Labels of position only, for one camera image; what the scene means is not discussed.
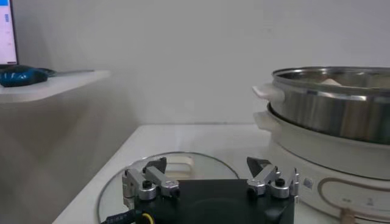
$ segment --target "yellow wire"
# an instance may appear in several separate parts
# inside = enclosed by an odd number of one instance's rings
[[[149,215],[148,213],[143,213],[142,216],[148,219],[149,224],[154,224],[154,220],[151,215]]]

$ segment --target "white shelf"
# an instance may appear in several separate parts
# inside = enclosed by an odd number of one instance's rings
[[[110,71],[58,72],[47,82],[20,87],[0,86],[0,103],[21,103],[45,99],[110,76]]]

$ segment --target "white wall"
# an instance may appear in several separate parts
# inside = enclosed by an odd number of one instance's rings
[[[56,217],[137,124],[252,122],[252,111],[265,104],[250,87],[270,82],[275,69],[389,65],[387,0],[15,0],[14,5],[22,63],[110,69],[114,77],[39,106],[0,111],[5,122],[0,190],[9,201],[0,203],[0,213],[7,214],[0,219],[14,221],[8,223]],[[20,121],[20,113],[38,118]],[[16,192],[23,194],[15,199]]]

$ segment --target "white pot handle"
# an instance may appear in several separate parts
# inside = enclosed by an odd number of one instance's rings
[[[257,127],[272,133],[280,131],[280,124],[268,111],[257,112],[253,114]]]
[[[189,156],[169,156],[165,174],[175,179],[190,179],[194,172],[194,160]]]
[[[271,83],[264,84],[260,87],[253,86],[252,87],[256,96],[261,99],[268,100],[270,102],[283,102],[285,101],[285,93],[283,90],[275,87]]]

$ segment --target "cooker control panel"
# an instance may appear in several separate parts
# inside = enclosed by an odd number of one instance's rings
[[[358,216],[388,217],[390,220],[390,187],[365,186],[329,178],[319,185],[319,193],[334,207],[349,208]]]

